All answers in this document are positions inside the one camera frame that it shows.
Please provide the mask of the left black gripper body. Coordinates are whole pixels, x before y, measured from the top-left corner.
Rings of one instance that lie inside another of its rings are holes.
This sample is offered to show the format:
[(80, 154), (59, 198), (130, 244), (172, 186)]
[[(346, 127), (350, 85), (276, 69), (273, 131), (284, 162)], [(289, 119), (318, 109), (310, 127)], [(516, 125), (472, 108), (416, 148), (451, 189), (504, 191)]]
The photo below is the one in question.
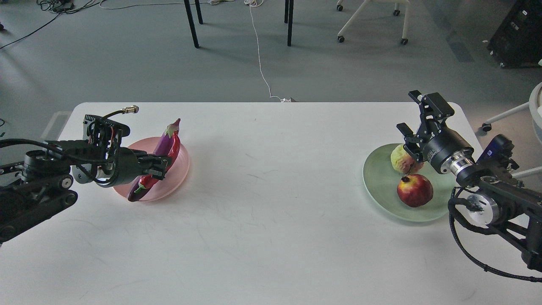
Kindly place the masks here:
[(113, 164), (107, 165), (105, 169), (99, 169), (97, 165), (84, 164), (83, 168), (88, 172), (88, 175), (86, 175), (76, 165), (73, 165), (72, 175), (75, 181), (81, 184), (96, 180), (98, 185), (106, 188), (124, 185), (143, 175), (144, 168), (140, 163), (140, 158), (146, 155), (147, 153), (144, 150), (121, 147), (119, 159)]

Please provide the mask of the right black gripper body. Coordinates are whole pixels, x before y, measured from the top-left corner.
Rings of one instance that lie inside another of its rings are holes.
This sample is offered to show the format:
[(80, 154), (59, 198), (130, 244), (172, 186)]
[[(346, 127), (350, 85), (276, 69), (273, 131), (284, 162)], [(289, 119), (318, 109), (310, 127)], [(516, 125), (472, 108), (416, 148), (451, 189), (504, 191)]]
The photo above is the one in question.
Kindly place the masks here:
[(422, 161), (428, 162), (439, 174), (457, 175), (475, 164), (474, 149), (456, 131), (445, 123), (430, 120), (418, 128)]

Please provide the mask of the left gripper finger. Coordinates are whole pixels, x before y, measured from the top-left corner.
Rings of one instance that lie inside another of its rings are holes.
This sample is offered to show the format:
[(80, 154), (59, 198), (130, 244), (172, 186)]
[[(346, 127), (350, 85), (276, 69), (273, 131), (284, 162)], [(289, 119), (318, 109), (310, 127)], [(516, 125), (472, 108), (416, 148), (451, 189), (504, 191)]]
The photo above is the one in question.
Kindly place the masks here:
[(173, 164), (170, 156), (157, 156), (154, 154), (145, 154), (138, 156), (140, 166), (171, 166)]
[(151, 166), (150, 168), (141, 168), (141, 176), (138, 180), (141, 181), (145, 176), (150, 176), (159, 181), (163, 181), (170, 167)]

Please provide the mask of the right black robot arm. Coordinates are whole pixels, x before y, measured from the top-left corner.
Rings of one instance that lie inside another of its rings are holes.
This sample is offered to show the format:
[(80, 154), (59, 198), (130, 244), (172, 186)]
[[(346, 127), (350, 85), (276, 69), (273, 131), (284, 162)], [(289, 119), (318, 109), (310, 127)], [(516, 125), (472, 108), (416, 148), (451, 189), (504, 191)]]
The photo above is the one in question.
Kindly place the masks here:
[(455, 223), (486, 236), (496, 234), (521, 252), (528, 269), (541, 271), (541, 194), (525, 188), (510, 171), (513, 143), (503, 135), (494, 137), (478, 160), (474, 149), (446, 120), (455, 113), (439, 93), (410, 91), (418, 104), (420, 126), (414, 133), (400, 123), (404, 149), (416, 162), (428, 162), (439, 174), (452, 173), (457, 187), (448, 201), (449, 225), (459, 249), (485, 272), (530, 282), (541, 278), (521, 276), (492, 268), (474, 258), (458, 238)]

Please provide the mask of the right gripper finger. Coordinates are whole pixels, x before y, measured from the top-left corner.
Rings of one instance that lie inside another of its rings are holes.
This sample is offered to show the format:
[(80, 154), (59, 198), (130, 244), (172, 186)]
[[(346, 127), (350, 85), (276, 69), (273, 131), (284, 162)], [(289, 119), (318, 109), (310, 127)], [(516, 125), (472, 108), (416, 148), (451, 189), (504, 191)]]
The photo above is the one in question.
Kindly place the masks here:
[(414, 134), (412, 129), (405, 123), (399, 123), (396, 125), (397, 129), (403, 135), (404, 138), (404, 150), (419, 164), (426, 162), (426, 158), (423, 156), (422, 148), (419, 144), (424, 144), (424, 139)]
[(439, 93), (422, 94), (410, 91), (409, 97), (418, 103), (420, 110), (419, 136), (435, 136), (447, 127), (446, 120), (455, 115), (455, 110)]

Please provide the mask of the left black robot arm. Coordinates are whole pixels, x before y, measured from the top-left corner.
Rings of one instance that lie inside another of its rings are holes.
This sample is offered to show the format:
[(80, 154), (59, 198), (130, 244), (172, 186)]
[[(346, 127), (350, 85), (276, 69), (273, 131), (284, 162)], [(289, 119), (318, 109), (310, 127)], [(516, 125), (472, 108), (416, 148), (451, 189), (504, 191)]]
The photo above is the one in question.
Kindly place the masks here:
[(180, 145), (180, 122), (176, 120), (167, 127), (151, 154), (122, 147), (130, 128), (111, 117), (138, 110), (134, 105), (105, 116), (85, 115), (81, 140), (2, 140), (2, 148), (29, 144), (38, 149), (27, 152), (22, 161), (1, 166), (2, 175), (19, 174), (15, 181), (1, 187), (1, 242), (73, 206), (78, 199), (71, 189), (74, 182), (95, 182), (109, 188), (126, 185), (140, 176), (164, 180)]

